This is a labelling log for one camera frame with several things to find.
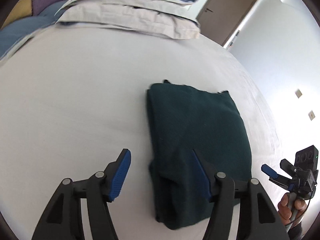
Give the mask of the yellow patterned cushion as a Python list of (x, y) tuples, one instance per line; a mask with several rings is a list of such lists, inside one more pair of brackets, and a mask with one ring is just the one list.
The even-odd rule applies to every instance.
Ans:
[(19, 0), (16, 5), (11, 10), (10, 14), (4, 21), (1, 29), (9, 25), (10, 23), (31, 16), (33, 14), (32, 10), (32, 0)]

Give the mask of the dark green knit sweater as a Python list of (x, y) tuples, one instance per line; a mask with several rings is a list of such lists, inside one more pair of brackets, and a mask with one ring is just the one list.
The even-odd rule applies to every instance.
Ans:
[(171, 230), (210, 217), (199, 192), (192, 153), (234, 180), (251, 178), (252, 153), (244, 122), (227, 91), (155, 83), (146, 93), (153, 158), (149, 166), (156, 220)]

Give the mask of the lower wall switch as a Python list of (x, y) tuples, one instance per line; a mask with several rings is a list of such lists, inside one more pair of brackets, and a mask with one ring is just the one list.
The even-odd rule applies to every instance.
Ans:
[(308, 116), (309, 116), (309, 119), (310, 119), (311, 121), (315, 118), (315, 114), (314, 114), (313, 111), (310, 111), (310, 112), (308, 113)]

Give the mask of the upper wall switch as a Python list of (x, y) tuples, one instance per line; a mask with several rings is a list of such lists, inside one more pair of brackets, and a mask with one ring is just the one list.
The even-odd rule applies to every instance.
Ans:
[(300, 98), (302, 96), (302, 92), (300, 91), (300, 89), (295, 91), (295, 95), (297, 96), (297, 98)]

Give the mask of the brown wooden door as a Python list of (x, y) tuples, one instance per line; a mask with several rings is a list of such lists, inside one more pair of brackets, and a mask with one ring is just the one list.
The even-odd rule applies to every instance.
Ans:
[(197, 16), (201, 34), (224, 46), (258, 0), (208, 0)]

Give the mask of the wall switch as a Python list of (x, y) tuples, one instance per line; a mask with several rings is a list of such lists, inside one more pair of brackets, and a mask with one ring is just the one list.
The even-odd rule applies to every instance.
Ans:
[(297, 98), (300, 98), (302, 96), (302, 92), (300, 91), (300, 89), (295, 91), (295, 95), (297, 96)]
[(309, 119), (310, 119), (311, 121), (315, 118), (315, 114), (314, 114), (313, 111), (310, 111), (310, 112), (308, 113), (308, 116), (309, 116)]

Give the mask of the white bed sheet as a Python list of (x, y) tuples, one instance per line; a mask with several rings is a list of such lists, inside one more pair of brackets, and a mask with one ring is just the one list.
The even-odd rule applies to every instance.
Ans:
[(272, 202), (283, 192), (261, 172), (278, 167), (262, 94), (212, 40), (51, 26), (1, 63), (1, 213), (19, 239), (33, 231), (64, 178), (87, 179), (128, 148), (132, 162), (109, 211), (120, 239), (201, 239), (208, 222), (170, 230), (155, 221), (146, 90), (169, 80), (229, 91), (245, 123), (252, 174)]

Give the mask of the blue pillow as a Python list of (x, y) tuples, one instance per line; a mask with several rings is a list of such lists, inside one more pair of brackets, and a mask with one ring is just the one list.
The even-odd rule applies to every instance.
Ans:
[(26, 36), (53, 25), (64, 12), (63, 10), (57, 12), (64, 3), (65, 1), (56, 2), (37, 16), (28, 16), (4, 27), (1, 30), (1, 59)]

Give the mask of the folded grey blue duvet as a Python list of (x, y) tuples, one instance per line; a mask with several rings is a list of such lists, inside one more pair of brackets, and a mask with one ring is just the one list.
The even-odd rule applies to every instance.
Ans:
[(197, 0), (68, 0), (57, 11), (60, 15), (57, 21), (191, 40), (200, 35), (200, 25), (188, 11), (195, 2)]

